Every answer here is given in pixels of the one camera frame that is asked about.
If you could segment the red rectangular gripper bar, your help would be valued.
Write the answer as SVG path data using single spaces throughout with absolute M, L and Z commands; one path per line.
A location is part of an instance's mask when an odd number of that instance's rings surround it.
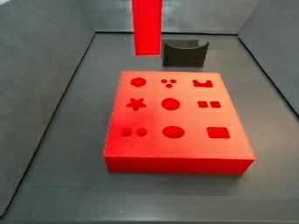
M 162 0 L 132 0 L 134 54 L 158 55 L 161 50 Z

